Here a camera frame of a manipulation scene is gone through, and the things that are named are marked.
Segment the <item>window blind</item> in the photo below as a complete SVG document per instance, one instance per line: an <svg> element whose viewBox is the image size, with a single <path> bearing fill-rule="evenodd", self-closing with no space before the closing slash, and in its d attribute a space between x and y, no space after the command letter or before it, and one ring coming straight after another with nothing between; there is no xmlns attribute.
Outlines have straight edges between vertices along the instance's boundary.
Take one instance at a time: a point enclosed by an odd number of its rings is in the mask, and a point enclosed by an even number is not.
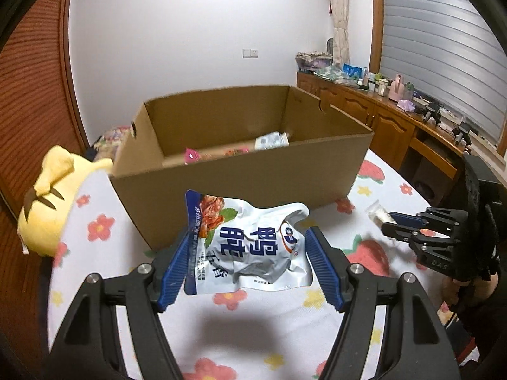
<svg viewBox="0 0 507 380"><path fill-rule="evenodd" d="M380 71L466 115L498 140L507 56L468 0L384 0Z"/></svg>

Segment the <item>pink kettle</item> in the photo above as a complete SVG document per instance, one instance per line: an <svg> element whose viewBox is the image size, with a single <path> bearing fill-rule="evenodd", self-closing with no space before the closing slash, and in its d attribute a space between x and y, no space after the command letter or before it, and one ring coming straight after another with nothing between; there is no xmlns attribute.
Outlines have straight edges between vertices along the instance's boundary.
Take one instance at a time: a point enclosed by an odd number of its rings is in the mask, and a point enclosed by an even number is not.
<svg viewBox="0 0 507 380"><path fill-rule="evenodd" d="M401 74L397 74L395 80L391 83L391 87L389 89L389 98L392 101L400 101L403 97L403 93L405 92L405 85L403 84L403 77Z"/></svg>

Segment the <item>open cardboard box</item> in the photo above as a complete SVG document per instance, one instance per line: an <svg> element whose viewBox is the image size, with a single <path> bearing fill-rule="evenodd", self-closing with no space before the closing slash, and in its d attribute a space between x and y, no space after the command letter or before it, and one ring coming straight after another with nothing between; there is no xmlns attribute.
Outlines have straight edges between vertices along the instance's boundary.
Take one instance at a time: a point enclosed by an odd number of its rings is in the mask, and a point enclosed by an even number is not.
<svg viewBox="0 0 507 380"><path fill-rule="evenodd" d="M268 85L184 92L141 106L112 170L112 184L153 249L187 225L185 192L238 198L264 208L310 209L346 197L371 129L299 88ZM286 132L288 147L253 151L255 138ZM223 156L247 145L249 153ZM216 158L184 164L186 148Z"/></svg>

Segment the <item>tablecloth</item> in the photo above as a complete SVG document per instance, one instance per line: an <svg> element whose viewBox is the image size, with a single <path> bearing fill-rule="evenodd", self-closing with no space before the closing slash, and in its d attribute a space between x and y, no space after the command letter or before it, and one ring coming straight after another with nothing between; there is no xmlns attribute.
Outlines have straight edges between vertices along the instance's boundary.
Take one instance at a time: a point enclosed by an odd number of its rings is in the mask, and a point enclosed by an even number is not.
<svg viewBox="0 0 507 380"><path fill-rule="evenodd" d="M442 303L442 276L416 265L407 244L382 235L365 212L375 200L387 211L413 215L429 206L369 150L348 199L313 210L302 227L319 226L332 246L350 250L352 262L359 261L376 274L414 273L437 309ZM153 257L106 172L90 174L76 195L54 258L49 346L87 274L123 275ZM128 374L141 379L125 307L118 307L117 315ZM376 370L384 316L385 307L377 307L365 379ZM160 320L186 380L310 380L324 368L342 315L326 303L314 278L310 287L275 293L241 289L187 296L181 291Z"/></svg>

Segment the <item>yellow plush toy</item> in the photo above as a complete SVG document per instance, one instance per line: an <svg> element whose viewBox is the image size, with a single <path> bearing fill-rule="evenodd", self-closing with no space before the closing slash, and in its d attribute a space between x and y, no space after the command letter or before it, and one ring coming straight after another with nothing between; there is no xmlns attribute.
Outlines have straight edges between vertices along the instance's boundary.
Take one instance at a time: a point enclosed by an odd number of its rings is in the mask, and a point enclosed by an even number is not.
<svg viewBox="0 0 507 380"><path fill-rule="evenodd" d="M90 162L63 147L52 147L42 160L42 171L27 191L18 219L24 245L41 256L54 257L62 228L81 183L91 172L111 170L112 160Z"/></svg>

